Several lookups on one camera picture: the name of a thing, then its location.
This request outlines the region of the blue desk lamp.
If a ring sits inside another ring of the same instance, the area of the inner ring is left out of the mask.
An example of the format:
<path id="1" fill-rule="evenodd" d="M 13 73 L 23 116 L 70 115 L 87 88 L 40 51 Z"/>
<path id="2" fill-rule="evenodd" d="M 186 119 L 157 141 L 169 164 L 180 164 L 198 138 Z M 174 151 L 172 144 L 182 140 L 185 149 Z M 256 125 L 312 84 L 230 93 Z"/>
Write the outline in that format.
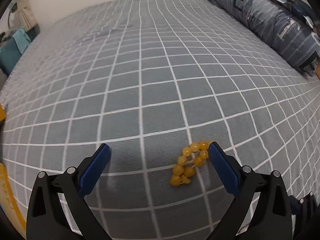
<path id="1" fill-rule="evenodd" d="M 10 3 L 8 20 L 7 20 L 7 25 L 8 25 L 9 29 L 11 28 L 11 26 L 10 26 L 10 16 L 11 16 L 11 14 L 14 14 L 16 11 L 17 11 L 17 3 L 16 2 Z"/>

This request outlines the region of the grey checked bed sheet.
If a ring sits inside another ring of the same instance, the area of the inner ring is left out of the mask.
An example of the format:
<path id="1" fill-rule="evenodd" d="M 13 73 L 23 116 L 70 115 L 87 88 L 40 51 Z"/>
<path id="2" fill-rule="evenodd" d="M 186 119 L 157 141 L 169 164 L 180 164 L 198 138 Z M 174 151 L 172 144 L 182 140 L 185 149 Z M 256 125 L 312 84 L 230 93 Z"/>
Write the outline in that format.
<path id="1" fill-rule="evenodd" d="M 319 196 L 319 80 L 205 0 L 118 0 L 40 33 L 1 91 L 1 158 L 23 216 L 37 174 L 111 161 L 86 197 L 114 239 L 205 239 L 233 197 L 204 164 L 172 187 L 182 148 L 216 141 L 288 194 Z"/>

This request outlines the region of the teal suitcase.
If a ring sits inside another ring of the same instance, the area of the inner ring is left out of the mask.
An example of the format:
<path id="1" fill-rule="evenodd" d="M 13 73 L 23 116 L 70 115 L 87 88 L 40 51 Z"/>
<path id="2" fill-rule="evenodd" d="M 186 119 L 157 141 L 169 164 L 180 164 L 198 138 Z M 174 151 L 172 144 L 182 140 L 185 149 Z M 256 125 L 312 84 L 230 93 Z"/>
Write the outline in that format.
<path id="1" fill-rule="evenodd" d="M 25 50 L 31 44 L 31 38 L 23 27 L 8 32 L 1 42 L 1 70 L 9 76 Z"/>

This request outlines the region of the beige left curtain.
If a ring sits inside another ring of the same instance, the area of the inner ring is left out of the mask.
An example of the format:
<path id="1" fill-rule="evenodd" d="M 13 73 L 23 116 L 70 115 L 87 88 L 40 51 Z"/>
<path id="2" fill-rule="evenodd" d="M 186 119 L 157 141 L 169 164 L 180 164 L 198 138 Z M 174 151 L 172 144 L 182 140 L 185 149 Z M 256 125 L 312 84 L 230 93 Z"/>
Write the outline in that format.
<path id="1" fill-rule="evenodd" d="M 17 9 L 21 25 L 25 31 L 33 29 L 37 25 L 37 21 L 33 15 L 29 0 L 17 0 Z"/>

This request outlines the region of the folded blue grey quilt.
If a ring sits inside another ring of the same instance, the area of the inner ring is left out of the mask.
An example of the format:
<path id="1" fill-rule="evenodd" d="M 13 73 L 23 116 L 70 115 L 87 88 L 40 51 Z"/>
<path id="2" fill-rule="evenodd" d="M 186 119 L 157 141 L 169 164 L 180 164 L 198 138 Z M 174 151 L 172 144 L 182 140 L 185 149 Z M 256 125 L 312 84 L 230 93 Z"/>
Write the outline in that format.
<path id="1" fill-rule="evenodd" d="M 302 0 L 208 0 L 225 9 L 300 74 L 319 66 L 319 16 Z"/>

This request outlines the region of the wooden headboard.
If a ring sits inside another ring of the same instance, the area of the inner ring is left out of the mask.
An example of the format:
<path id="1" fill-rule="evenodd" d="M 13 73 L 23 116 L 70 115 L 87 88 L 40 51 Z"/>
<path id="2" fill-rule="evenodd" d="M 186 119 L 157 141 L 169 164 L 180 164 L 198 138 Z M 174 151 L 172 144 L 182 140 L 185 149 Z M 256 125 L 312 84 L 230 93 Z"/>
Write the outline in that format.
<path id="1" fill-rule="evenodd" d="M 318 79 L 320 80 L 320 64 L 316 67 L 316 75 Z"/>

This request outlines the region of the blue yellow cardboard box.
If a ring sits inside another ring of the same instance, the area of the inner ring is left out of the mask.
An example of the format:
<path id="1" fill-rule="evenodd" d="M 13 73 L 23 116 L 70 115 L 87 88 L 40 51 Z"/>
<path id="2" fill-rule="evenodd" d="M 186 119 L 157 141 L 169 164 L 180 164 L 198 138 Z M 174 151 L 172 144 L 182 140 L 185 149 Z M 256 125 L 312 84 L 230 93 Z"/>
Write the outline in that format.
<path id="1" fill-rule="evenodd" d="M 1 163 L 1 225 L 13 234 L 13 239 L 26 239 L 26 221 L 16 203 L 7 169 Z"/>

